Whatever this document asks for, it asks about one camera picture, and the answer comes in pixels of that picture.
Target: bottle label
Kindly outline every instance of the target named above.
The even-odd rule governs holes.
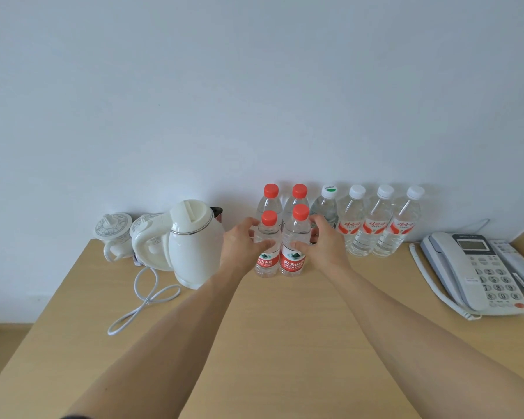
[[[413,229],[413,226],[415,225],[415,222],[405,222],[400,221],[396,218],[393,218],[390,222],[390,225],[388,226],[388,230],[396,235],[398,234],[406,234],[410,232]]]
[[[340,221],[337,230],[341,233],[357,233],[363,221]]]
[[[387,225],[388,221],[371,221],[369,219],[365,219],[363,231],[365,233],[382,233],[386,229]]]
[[[262,253],[258,257],[258,266],[260,267],[272,267],[276,266],[279,261],[279,250],[275,250],[273,253]]]
[[[305,264],[305,255],[300,251],[295,251],[282,245],[282,255],[279,263],[287,272],[297,272]]]

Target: hand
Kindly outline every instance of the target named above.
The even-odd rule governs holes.
[[[318,228],[318,242],[315,245],[300,241],[293,241],[291,245],[295,250],[305,253],[314,266],[326,275],[331,267],[342,267],[350,269],[348,255],[345,252],[344,236],[332,228],[326,219],[314,214],[309,218]]]
[[[247,217],[224,234],[220,269],[237,272],[242,278],[256,265],[258,256],[275,244],[272,239],[253,243],[254,232],[250,227],[258,226],[259,223],[255,218]]]

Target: red bottle cap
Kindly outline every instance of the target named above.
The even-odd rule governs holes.
[[[264,197],[276,198],[279,194],[279,188],[276,184],[266,184],[264,187]]]
[[[293,217],[298,221],[305,221],[308,218],[308,206],[304,204],[297,204],[293,208]]]
[[[305,197],[307,197],[307,185],[295,184],[293,186],[293,196],[295,198],[305,198]]]
[[[265,226],[273,226],[278,221],[278,214],[273,210],[266,210],[262,213],[262,223]]]

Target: white electric kettle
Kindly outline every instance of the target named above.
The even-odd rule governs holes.
[[[156,237],[161,237],[161,253],[152,253],[147,244]],[[223,243],[223,226],[200,200],[178,203],[168,213],[142,223],[132,237],[138,260],[154,269],[174,270],[176,279],[192,289],[217,272]]]

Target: phone keypad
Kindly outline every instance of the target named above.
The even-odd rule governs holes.
[[[483,290],[491,307],[507,307],[515,310],[524,308],[523,303],[517,303],[518,300],[523,300],[524,297],[498,256],[489,255],[480,258],[468,256],[468,258],[482,282]],[[476,260],[485,268],[479,269]]]

